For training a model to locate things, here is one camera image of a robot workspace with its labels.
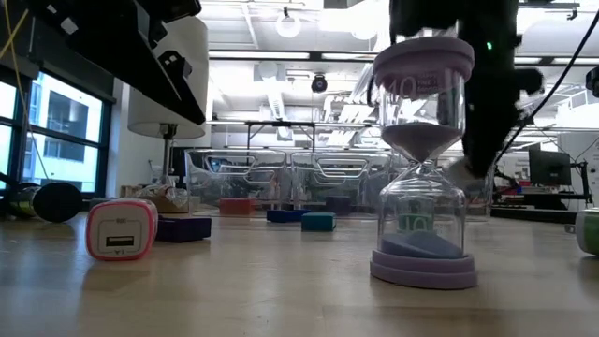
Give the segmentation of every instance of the table surface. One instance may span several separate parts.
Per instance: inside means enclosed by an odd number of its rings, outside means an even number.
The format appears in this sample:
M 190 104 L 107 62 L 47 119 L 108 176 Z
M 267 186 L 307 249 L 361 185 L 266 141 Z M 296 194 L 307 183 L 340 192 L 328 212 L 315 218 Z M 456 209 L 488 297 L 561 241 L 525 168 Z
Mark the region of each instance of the table surface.
M 370 276 L 373 221 L 214 219 L 131 262 L 91 259 L 83 222 L 0 223 L 0 336 L 599 336 L 599 259 L 560 225 L 469 224 L 480 285 L 440 291 Z

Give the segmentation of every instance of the teal block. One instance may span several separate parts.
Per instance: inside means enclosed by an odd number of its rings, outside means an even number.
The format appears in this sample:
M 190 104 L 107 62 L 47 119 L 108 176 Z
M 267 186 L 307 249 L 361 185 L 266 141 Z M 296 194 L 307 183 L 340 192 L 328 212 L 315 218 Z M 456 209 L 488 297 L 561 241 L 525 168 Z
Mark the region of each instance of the teal block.
M 335 213 L 309 212 L 301 216 L 301 231 L 333 231 L 337 227 Z

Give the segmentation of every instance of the computer monitor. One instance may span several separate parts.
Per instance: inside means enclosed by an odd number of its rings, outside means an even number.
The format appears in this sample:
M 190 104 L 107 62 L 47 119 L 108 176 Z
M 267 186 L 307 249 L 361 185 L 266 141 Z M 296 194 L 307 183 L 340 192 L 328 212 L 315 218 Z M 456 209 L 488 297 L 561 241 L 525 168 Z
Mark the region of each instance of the computer monitor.
M 531 183 L 542 185 L 571 185 L 570 155 L 531 150 L 528 152 Z

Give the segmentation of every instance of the navy blue block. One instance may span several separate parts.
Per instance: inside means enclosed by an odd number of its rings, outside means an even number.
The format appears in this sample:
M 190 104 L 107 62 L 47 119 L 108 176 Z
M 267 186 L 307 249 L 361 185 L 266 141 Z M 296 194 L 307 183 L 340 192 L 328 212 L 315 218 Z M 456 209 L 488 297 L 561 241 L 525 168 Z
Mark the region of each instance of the navy blue block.
M 156 240 L 162 242 L 192 242 L 209 238 L 212 234 L 211 218 L 164 218 L 158 220 Z
M 288 222 L 299 222 L 301 216 L 309 212 L 308 210 L 297 210 L 297 211 L 279 211 L 270 210 L 266 211 L 266 219 L 274 223 L 288 223 Z

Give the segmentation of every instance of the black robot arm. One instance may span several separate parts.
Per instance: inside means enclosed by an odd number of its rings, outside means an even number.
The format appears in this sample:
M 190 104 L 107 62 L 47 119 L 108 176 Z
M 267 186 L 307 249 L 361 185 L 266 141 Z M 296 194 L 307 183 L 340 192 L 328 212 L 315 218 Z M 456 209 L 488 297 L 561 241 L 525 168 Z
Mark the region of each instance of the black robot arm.
M 536 5 L 551 0 L 530 1 Z M 422 28 L 446 29 L 458 22 L 458 37 L 475 50 L 475 68 L 465 85 L 464 154 L 475 176 L 484 177 L 495 155 L 516 125 L 520 91 L 541 90 L 536 69 L 515 69 L 519 0 L 390 0 L 391 43 L 396 35 L 412 36 Z

